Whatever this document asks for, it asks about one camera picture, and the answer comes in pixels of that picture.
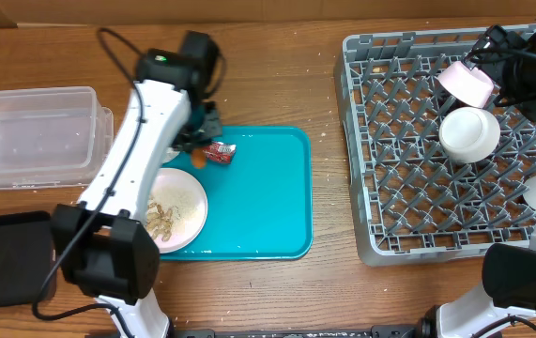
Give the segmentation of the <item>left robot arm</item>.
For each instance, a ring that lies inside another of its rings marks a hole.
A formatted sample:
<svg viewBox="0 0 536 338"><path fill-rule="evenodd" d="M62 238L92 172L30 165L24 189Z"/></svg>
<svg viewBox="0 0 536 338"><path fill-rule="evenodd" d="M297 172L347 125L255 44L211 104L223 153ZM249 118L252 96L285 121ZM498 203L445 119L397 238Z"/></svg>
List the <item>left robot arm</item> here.
<svg viewBox="0 0 536 338"><path fill-rule="evenodd" d="M62 272L94 303L60 318L103 309L118 337L172 337L153 285L160 251L145 229L147 201L167 149L191 153L222 133L213 94L225 70L217 43L186 33L177 52L137 50L137 65L118 68L131 87L126 115L97 175L74 206L57 205L51 232Z"/></svg>

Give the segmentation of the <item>orange carrot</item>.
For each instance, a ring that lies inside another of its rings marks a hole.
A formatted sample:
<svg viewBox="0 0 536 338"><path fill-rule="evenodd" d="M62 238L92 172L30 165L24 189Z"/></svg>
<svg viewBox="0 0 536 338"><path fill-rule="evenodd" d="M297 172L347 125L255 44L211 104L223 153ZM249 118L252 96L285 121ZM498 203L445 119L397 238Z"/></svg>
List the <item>orange carrot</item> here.
<svg viewBox="0 0 536 338"><path fill-rule="evenodd" d="M207 157L202 148L196 148L191 152L191 164L197 169L206 167Z"/></svg>

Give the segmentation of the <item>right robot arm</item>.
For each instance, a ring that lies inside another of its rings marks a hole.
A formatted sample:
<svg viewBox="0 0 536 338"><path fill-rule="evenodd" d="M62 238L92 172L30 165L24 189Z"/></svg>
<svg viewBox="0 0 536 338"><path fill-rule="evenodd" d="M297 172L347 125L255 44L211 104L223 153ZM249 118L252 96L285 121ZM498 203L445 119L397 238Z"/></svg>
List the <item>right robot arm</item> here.
<svg viewBox="0 0 536 338"><path fill-rule="evenodd" d="M522 38L493 25L463 60L437 77L453 97L480 112L493 87L494 103L513 106L536 123L536 32ZM501 330L523 323L536 332L536 225L529 245L502 243L487 250L481 282L463 297L433 307L405 337L498 337Z"/></svg>

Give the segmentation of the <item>red snack wrapper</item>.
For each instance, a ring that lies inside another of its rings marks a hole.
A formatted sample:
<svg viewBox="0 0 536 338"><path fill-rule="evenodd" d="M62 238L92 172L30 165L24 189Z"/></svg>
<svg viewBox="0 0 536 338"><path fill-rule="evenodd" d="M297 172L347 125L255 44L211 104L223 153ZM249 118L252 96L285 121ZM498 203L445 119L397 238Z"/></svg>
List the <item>red snack wrapper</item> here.
<svg viewBox="0 0 536 338"><path fill-rule="evenodd" d="M237 146L213 141L210 145L204 146L202 150L208 160L220 164L230 164L236 154Z"/></svg>

